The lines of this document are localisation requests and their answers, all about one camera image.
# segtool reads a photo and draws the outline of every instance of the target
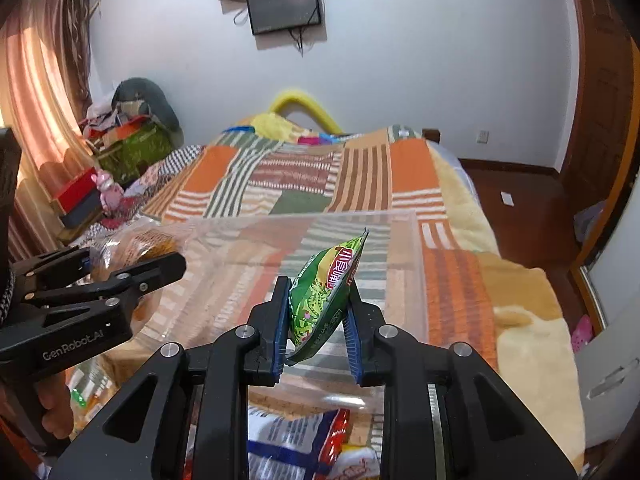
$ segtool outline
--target silver screw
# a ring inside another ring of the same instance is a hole
[[[252,327],[251,325],[242,325],[236,328],[236,335],[240,339],[247,339],[248,337],[251,337],[253,334],[255,334],[255,328]]]
[[[378,333],[385,338],[392,338],[398,335],[398,329],[393,325],[383,325],[378,329]]]
[[[453,345],[453,351],[460,357],[469,357],[472,349],[467,343],[456,343]]]
[[[160,349],[160,353],[163,357],[173,357],[180,351],[178,343],[165,343]]]

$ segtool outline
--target clear plastic box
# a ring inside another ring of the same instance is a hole
[[[154,227],[178,229],[187,272],[162,292],[158,308],[136,336],[150,351],[167,341],[185,348],[214,341],[246,322],[251,308],[271,298],[276,277],[295,277],[314,254],[370,229],[356,282],[363,301],[388,323],[428,342],[422,246],[415,212],[357,212],[200,219]],[[288,350],[293,350],[288,343]],[[349,372],[342,325],[311,359],[285,366],[262,396],[317,408],[382,412],[381,388],[360,388]]]

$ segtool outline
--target brown door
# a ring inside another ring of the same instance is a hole
[[[625,149],[633,97],[631,38],[608,0],[575,0],[580,81],[561,180],[572,209],[608,197]]]

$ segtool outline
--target wooden floor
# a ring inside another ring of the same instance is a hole
[[[586,310],[569,280],[569,264],[578,254],[568,199],[549,175],[513,171],[467,170],[476,184],[482,209],[494,229],[503,258],[541,267],[556,292],[572,331]],[[500,192],[513,197],[513,207]]]

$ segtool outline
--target yellow foam tube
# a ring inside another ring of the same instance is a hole
[[[340,135],[342,133],[341,127],[324,111],[324,108],[309,94],[301,90],[285,90],[281,92],[271,104],[269,111],[279,114],[285,106],[291,104],[302,106],[306,113],[324,128],[325,133],[333,135]]]

